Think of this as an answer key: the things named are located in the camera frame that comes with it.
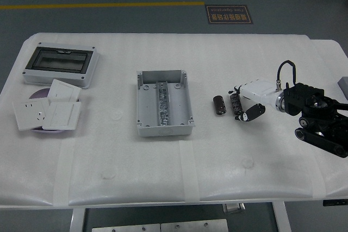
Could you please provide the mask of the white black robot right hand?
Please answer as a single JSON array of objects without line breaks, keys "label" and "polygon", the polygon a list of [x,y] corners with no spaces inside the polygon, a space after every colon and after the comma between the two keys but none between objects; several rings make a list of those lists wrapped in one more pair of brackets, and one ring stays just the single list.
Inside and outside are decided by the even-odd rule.
[{"label": "white black robot right hand", "polygon": [[[255,120],[265,113],[265,105],[269,105],[279,112],[285,112],[283,90],[276,89],[275,84],[266,80],[257,79],[239,87],[235,86],[228,93],[237,121],[250,122]],[[243,110],[241,96],[255,102],[255,105]]]}]

